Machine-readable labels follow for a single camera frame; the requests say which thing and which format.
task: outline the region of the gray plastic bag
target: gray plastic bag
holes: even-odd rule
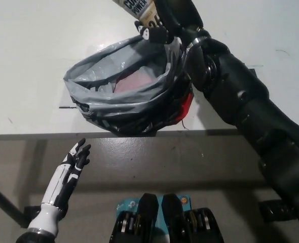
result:
[[[79,62],[67,71],[64,81],[86,119],[128,117],[146,112],[161,102],[177,80],[180,59],[177,39],[170,45],[162,45],[136,36]],[[152,81],[115,93],[117,82],[135,73],[139,74],[136,77],[145,75]]]

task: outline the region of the can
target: can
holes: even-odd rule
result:
[[[153,0],[113,0],[146,27],[157,27],[160,18]]]

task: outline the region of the black robotic arm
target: black robotic arm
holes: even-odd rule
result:
[[[299,126],[269,99],[267,87],[243,62],[203,29],[191,0],[154,2],[169,35],[182,41],[194,86],[260,155],[261,173],[299,219]]]

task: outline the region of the plastic bag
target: plastic bag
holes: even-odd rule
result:
[[[180,71],[181,52],[177,40],[161,45],[136,36],[79,62],[64,81],[88,121],[121,135],[146,134],[159,129],[148,116],[158,107],[169,109],[171,98],[180,98],[175,95],[180,93],[177,84],[184,86],[181,96],[191,92]],[[121,127],[141,120],[141,128],[122,131]]]

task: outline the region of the red fabric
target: red fabric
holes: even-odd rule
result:
[[[188,96],[185,97],[180,107],[180,112],[173,122],[174,124],[180,122],[188,114],[193,97],[194,94],[192,92],[190,92]]]

